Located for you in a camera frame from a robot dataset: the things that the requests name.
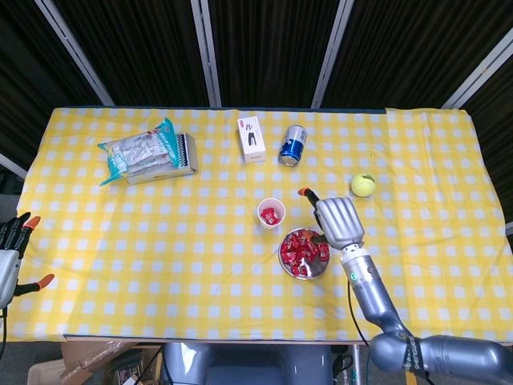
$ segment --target cup of candy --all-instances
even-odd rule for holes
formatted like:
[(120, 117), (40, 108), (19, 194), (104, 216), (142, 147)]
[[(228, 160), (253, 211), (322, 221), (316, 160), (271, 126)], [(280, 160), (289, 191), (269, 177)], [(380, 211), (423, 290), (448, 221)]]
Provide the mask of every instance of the cup of candy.
[(324, 273), (329, 263), (329, 246), (314, 245), (309, 236), (319, 235), (311, 229), (295, 229), (281, 242), (278, 255), (287, 273), (299, 279), (312, 279)]
[(258, 219), (265, 229), (274, 229), (285, 219), (285, 206), (278, 199), (264, 199), (256, 210)]

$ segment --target paper cup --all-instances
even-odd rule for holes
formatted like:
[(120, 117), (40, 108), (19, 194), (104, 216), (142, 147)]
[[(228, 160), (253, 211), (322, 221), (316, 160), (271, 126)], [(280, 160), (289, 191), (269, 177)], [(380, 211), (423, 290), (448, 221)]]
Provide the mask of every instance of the paper cup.
[[(268, 225), (261, 217), (262, 212), (265, 209), (270, 209), (270, 208), (274, 209), (274, 213), (280, 220), (275, 225)], [(283, 220), (285, 219), (285, 206), (278, 199), (274, 199), (274, 198), (264, 199), (262, 202), (260, 202), (260, 204), (258, 205), (258, 209), (256, 209), (256, 210), (257, 210), (256, 215), (258, 216), (258, 219), (260, 220), (260, 224), (262, 225), (262, 227), (264, 229), (274, 229), (277, 226), (279, 226), (281, 224), (281, 222), (283, 222)]]

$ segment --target blue can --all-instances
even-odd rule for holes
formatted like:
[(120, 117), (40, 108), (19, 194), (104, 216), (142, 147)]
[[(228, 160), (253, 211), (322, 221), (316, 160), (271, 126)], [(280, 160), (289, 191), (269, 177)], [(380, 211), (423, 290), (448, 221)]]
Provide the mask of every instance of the blue can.
[(280, 162), (285, 166), (295, 166), (301, 160), (308, 133), (302, 126), (290, 126), (287, 129), (280, 150)]

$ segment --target metal frame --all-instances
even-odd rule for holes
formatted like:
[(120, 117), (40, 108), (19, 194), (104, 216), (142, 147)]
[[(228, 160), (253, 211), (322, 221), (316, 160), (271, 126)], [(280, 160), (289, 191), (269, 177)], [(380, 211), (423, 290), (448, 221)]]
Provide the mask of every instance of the metal frame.
[(333, 28), (329, 36), (328, 46), (326, 46), (321, 72), (319, 73), (319, 79), (315, 87), (315, 93), (313, 94), (312, 108), (319, 108), (324, 99), (326, 87), (331, 77), (331, 71), (333, 70), (333, 65), (335, 64), (335, 59), (337, 58), (338, 50), (342, 38), (344, 37), (345, 27), (347, 26), (349, 15), (353, 8), (353, 1), (354, 0), (340, 0), (338, 3), (337, 14), (333, 21)]
[(506, 223), (506, 235), (513, 235), (513, 222)]
[(114, 101), (107, 92), (102, 81), (96, 74), (93, 66), (82, 51), (79, 43), (71, 33), (59, 10), (52, 0), (34, 0), (36, 5), (50, 23), (51, 27), (69, 52), (71, 58), (75, 61), (79, 70), (82, 72), (87, 82), (91, 85), (95, 94), (99, 97), (104, 106), (114, 106)]
[(497, 43), (461, 86), (442, 105), (460, 108), (513, 54), (513, 28)]
[(210, 107), (222, 107), (208, 0), (191, 0)]
[(19, 167), (15, 162), (13, 162), (11, 159), (7, 158), (6, 156), (0, 154), (0, 164), (7, 168), (8, 170), (15, 173), (17, 176), (19, 176), (22, 179), (26, 178), (27, 170), (24, 168)]

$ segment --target candy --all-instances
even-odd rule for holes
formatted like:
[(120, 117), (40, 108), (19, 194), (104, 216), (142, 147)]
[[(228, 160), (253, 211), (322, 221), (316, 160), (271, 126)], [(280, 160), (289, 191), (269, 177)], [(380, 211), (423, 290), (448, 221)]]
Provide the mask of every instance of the candy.
[(292, 274), (293, 274), (293, 276), (294, 276), (294, 277), (299, 276), (299, 267), (297, 267), (297, 266), (292, 266), (292, 267), (290, 268), (290, 271), (292, 272)]
[(327, 244), (315, 245), (309, 241), (311, 235), (318, 235), (311, 230), (298, 230), (290, 234), (281, 244), (281, 260), (290, 266), (295, 277), (308, 277), (308, 265), (312, 265), (317, 258), (320, 262), (329, 261), (329, 247)]
[(306, 247), (308, 247), (308, 250), (310, 252), (317, 251), (317, 245), (314, 245), (312, 242), (308, 242), (306, 244)]
[(283, 263), (292, 265), (296, 261), (297, 253), (295, 251), (287, 251), (282, 253), (281, 256), (283, 257)]
[(306, 252), (306, 260), (312, 263), (315, 260), (316, 254), (313, 254), (311, 251)]
[(291, 236), (291, 242), (294, 249), (297, 249), (299, 247), (299, 238), (296, 234), (292, 234)]
[(319, 259), (321, 260), (321, 262), (329, 261), (329, 253), (326, 253), (325, 251), (321, 251), (319, 253)]
[(276, 225), (280, 223), (280, 218), (277, 217), (276, 213), (274, 212), (274, 208), (272, 207), (264, 209), (260, 216), (268, 225)]

